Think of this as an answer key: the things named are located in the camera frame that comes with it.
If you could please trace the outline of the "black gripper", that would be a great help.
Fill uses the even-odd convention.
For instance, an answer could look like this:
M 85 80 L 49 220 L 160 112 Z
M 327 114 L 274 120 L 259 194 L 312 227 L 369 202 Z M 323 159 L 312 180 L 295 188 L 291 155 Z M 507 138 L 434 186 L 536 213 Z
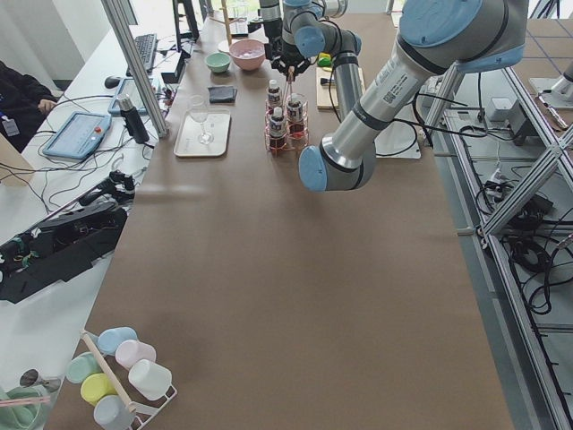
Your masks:
M 304 73 L 311 65 L 309 58 L 305 58 L 294 42 L 281 40 L 281 57 L 271 60 L 270 65 L 273 70 L 288 75 L 290 66 L 293 67 L 293 76 Z

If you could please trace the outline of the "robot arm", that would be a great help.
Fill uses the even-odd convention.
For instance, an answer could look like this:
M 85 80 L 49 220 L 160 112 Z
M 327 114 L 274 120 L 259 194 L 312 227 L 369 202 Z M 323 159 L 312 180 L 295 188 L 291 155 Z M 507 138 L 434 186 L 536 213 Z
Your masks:
M 363 94 L 358 64 L 362 42 L 332 21 L 346 12 L 347 2 L 260 0 L 259 5 L 268 39 L 265 56 L 287 79 L 303 73 L 320 53 L 331 55 L 338 118 L 344 119 Z
M 302 73 L 311 58 L 334 60 L 341 124 L 299 158 L 299 176 L 314 192 L 362 187 L 375 167 L 377 136 L 432 76 L 517 64 L 524 52 L 526 1 L 407 1 L 391 57 L 367 89 L 358 74 L 361 40 L 326 22 L 345 1 L 262 1 L 267 55 L 284 74 Z

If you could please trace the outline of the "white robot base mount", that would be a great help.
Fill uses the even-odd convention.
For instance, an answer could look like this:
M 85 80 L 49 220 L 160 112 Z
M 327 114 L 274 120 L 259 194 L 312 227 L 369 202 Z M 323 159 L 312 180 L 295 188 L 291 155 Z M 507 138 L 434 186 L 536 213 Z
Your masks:
M 414 125 L 402 122 L 390 124 L 375 139 L 378 158 L 420 159 L 418 132 Z

